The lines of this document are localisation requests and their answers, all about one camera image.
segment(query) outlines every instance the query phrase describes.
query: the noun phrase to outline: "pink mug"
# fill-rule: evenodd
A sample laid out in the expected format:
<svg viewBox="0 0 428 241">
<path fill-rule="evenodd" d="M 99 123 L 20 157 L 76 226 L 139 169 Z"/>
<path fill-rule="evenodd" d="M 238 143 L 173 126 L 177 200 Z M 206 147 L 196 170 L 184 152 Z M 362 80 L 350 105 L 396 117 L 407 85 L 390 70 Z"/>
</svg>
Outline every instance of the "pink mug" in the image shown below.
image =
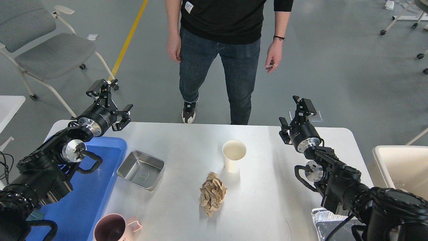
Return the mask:
<svg viewBox="0 0 428 241">
<path fill-rule="evenodd" d="M 94 239 L 96 241 L 133 241 L 134 233 L 141 227 L 136 217 L 126 220 L 120 214 L 108 214 L 95 224 Z"/>
</svg>

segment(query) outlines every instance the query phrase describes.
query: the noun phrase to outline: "shirt logo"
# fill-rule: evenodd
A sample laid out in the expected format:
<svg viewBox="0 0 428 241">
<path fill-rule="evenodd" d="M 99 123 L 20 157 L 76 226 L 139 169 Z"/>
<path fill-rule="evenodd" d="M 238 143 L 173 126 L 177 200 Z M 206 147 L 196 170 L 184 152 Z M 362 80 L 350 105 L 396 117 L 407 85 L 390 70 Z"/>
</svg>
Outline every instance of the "shirt logo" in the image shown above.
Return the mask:
<svg viewBox="0 0 428 241">
<path fill-rule="evenodd" d="M 193 9 L 193 4 L 191 4 L 190 2 L 186 2 L 186 5 L 184 6 L 184 9 L 186 9 L 186 11 L 190 14 L 190 12 Z"/>
</svg>

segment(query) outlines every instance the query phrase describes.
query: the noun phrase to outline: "yellow floor line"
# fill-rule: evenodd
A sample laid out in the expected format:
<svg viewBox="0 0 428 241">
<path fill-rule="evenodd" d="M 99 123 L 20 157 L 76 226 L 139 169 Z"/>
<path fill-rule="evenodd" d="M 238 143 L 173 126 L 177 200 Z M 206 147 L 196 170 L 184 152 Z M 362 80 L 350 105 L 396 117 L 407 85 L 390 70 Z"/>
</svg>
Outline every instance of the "yellow floor line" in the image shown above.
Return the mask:
<svg viewBox="0 0 428 241">
<path fill-rule="evenodd" d="M 144 9 L 146 8 L 147 2 L 149 0 L 144 0 L 141 8 L 135 18 L 134 24 L 132 24 L 131 30 L 129 31 L 128 37 L 126 37 L 125 43 L 123 44 L 122 50 L 117 57 L 116 63 L 114 64 L 113 70 L 111 71 L 113 75 L 116 75 L 117 70 L 119 69 L 120 63 L 122 62 L 123 56 L 125 55 L 126 49 L 128 48 L 129 42 L 131 42 L 132 36 L 134 35 L 135 29 L 137 28 L 138 22 L 140 21 L 141 15 L 143 14 Z"/>
</svg>

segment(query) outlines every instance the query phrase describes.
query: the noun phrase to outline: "black sneaker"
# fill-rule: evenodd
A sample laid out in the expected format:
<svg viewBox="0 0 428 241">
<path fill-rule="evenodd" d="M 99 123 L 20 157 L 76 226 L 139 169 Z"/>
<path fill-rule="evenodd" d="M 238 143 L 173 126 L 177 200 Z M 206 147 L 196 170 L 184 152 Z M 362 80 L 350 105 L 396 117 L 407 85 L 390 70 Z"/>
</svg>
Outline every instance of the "black sneaker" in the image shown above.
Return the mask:
<svg viewBox="0 0 428 241">
<path fill-rule="evenodd" d="M 183 112 L 181 113 L 181 117 L 183 122 L 186 124 L 192 124 L 195 121 L 196 112 L 195 112 L 196 102 L 188 103 L 184 102 Z"/>
</svg>

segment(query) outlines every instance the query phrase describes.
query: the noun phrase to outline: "black t-shirt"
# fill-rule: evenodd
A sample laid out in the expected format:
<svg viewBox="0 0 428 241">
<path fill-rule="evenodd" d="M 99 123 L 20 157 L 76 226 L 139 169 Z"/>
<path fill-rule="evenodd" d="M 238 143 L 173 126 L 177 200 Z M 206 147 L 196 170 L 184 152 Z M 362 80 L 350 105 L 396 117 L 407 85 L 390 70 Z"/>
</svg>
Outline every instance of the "black t-shirt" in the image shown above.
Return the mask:
<svg viewBox="0 0 428 241">
<path fill-rule="evenodd" d="M 183 0 L 181 26 L 204 39 L 249 44 L 262 35 L 266 0 Z M 290 12 L 293 0 L 274 0 L 274 11 Z"/>
</svg>

